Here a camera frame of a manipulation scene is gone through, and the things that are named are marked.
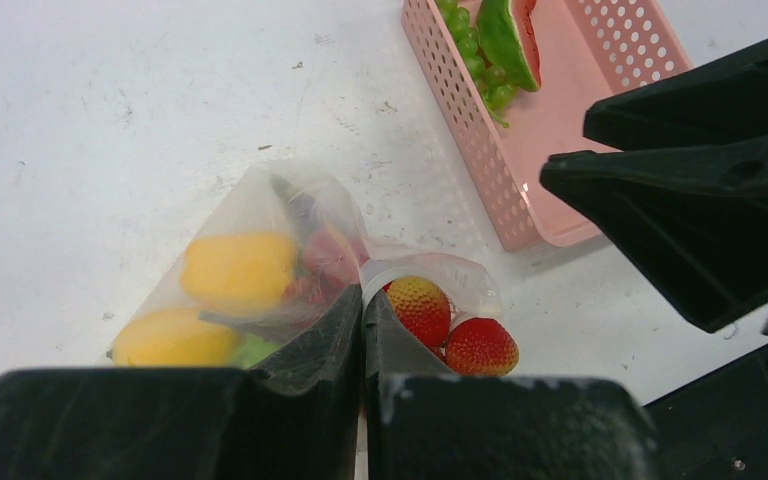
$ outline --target yellow lemon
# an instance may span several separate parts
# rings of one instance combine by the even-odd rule
[[[125,325],[112,358],[132,367],[225,365],[239,343],[236,331],[199,320],[196,308],[166,308]]]
[[[179,282],[206,309],[235,316],[278,306],[295,277],[296,242],[275,232],[193,240]]]

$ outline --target clear plastic bag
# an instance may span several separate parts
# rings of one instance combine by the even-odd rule
[[[375,241],[333,176],[300,162],[258,164],[208,218],[108,357],[123,366],[249,368],[315,322],[347,285],[360,283],[368,303],[405,276],[436,284],[453,317],[501,316],[482,266]]]

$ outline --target pink basket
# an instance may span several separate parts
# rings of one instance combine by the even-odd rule
[[[461,6],[473,18],[480,0]],[[610,151],[581,136],[597,100],[690,68],[655,0],[538,0],[543,87],[492,121],[434,0],[405,0],[402,25],[505,250],[569,246],[598,229],[540,185],[553,153]]]

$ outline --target white surface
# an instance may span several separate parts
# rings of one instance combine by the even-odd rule
[[[697,64],[768,36],[768,2],[662,7]],[[400,8],[0,1],[0,372],[94,362],[246,167],[293,156],[335,173],[371,233],[485,264],[519,373],[648,402],[764,342],[766,312],[687,325],[604,239],[502,253]]]

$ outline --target watermelon slice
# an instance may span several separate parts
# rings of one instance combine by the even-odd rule
[[[475,17],[487,60],[505,69],[508,81],[527,92],[540,90],[540,54],[531,26],[535,0],[483,0]]]

